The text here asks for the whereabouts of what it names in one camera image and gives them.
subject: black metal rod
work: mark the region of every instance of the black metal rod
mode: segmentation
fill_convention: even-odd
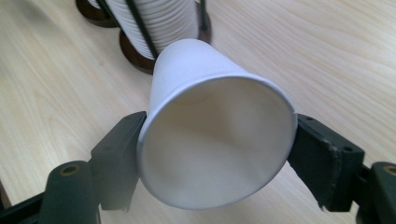
[[[0,212],[0,223],[37,223],[44,193],[40,193],[26,201]]]
[[[120,27],[119,22],[117,21],[116,17],[113,15],[113,12],[108,7],[106,0],[96,0],[96,2],[98,3],[99,7],[105,12],[106,17],[113,19],[114,22],[117,24],[117,26]]]
[[[148,44],[148,48],[151,51],[152,56],[154,57],[154,59],[157,59],[159,53],[155,49],[154,43],[152,42],[151,36],[149,35],[149,31],[147,30],[145,23],[143,23],[142,17],[140,16],[139,10],[137,9],[134,0],[126,0],[125,2],[131,10],[132,15],[134,16],[134,20],[136,21],[140,32],[142,33],[146,43]]]
[[[206,3],[205,0],[201,0],[201,30],[206,30]]]

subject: stack of paper cups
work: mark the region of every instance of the stack of paper cups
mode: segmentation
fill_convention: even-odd
[[[106,2],[137,52],[153,60],[149,46],[126,1],[106,0]],[[139,0],[135,1],[135,4],[158,52],[177,40],[198,37],[195,1]]]

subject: white paper cup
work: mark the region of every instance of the white paper cup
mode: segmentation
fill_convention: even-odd
[[[195,39],[161,53],[138,170],[163,203],[205,209],[237,202],[281,169],[297,116],[283,91]]]

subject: wood grain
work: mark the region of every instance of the wood grain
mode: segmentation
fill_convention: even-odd
[[[212,45],[277,83],[298,113],[362,147],[366,165],[396,162],[393,1],[208,1]],[[0,1],[0,178],[12,203],[44,190],[48,173],[88,160],[124,116],[147,110],[151,76],[123,57],[119,29],[93,26],[74,1]],[[138,184],[131,211],[103,223],[355,223],[321,211],[286,164],[239,203],[187,211]]]

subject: cup rim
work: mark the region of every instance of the cup rim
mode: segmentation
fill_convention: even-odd
[[[183,205],[183,204],[176,204],[173,202],[169,202],[167,199],[163,198],[161,195],[158,195],[155,190],[153,190],[151,188],[150,185],[150,181],[148,181],[147,177],[145,176],[144,171],[142,170],[142,162],[140,160],[141,158],[141,154],[143,152],[143,148],[144,148],[144,142],[146,140],[147,137],[147,133],[149,131],[149,127],[153,124],[153,122],[155,122],[155,119],[158,118],[158,114],[160,114],[174,99],[176,99],[180,94],[183,94],[184,92],[197,87],[199,85],[205,84],[206,82],[211,82],[211,81],[215,81],[215,80],[219,80],[219,79],[227,79],[227,78],[242,78],[242,79],[247,79],[247,80],[253,80],[253,81],[258,81],[260,82],[263,86],[266,86],[268,88],[270,88],[272,91],[274,91],[281,99],[283,99],[283,101],[286,103],[286,105],[288,106],[289,110],[290,110],[290,115],[291,115],[291,125],[292,125],[292,130],[293,134],[292,136],[290,136],[290,148],[287,149],[285,151],[285,158],[283,158],[282,162],[279,163],[279,165],[275,168],[275,171],[268,175],[268,178],[263,181],[263,183],[258,186],[256,189],[253,189],[251,192],[248,192],[246,195],[235,198],[233,200],[230,200],[226,203],[218,203],[218,204],[213,204],[211,206],[208,207],[189,207],[188,205]],[[296,130],[297,130],[297,125],[298,125],[298,121],[297,121],[297,113],[293,107],[293,105],[291,104],[289,98],[287,97],[287,95],[271,80],[266,79],[264,77],[258,76],[258,75],[253,75],[250,73],[218,73],[218,74],[212,74],[211,77],[205,76],[205,77],[198,77],[195,78],[191,81],[189,81],[189,83],[184,83],[181,84],[180,86],[178,86],[177,88],[175,88],[173,91],[171,91],[163,100],[161,100],[161,102],[155,106],[155,108],[151,108],[153,109],[152,111],[148,112],[148,117],[145,121],[145,123],[143,124],[143,127],[141,129],[141,132],[139,134],[138,137],[138,143],[137,143],[137,151],[136,151],[136,157],[137,157],[137,170],[138,173],[140,175],[140,179],[143,183],[143,185],[146,187],[146,189],[148,190],[148,192],[150,192],[151,195],[153,195],[156,199],[158,199],[160,202],[168,204],[170,206],[174,206],[177,208],[182,208],[182,209],[208,209],[208,208],[216,208],[216,207],[221,207],[230,203],[236,203],[239,202],[240,200],[245,199],[246,197],[256,193],[257,191],[259,191],[260,189],[262,189],[264,186],[266,186],[278,173],[279,171],[282,169],[282,167],[284,166],[285,162],[287,161],[287,158],[290,154],[291,151],[291,147],[292,147],[292,143],[294,141],[294,137],[296,134]]]

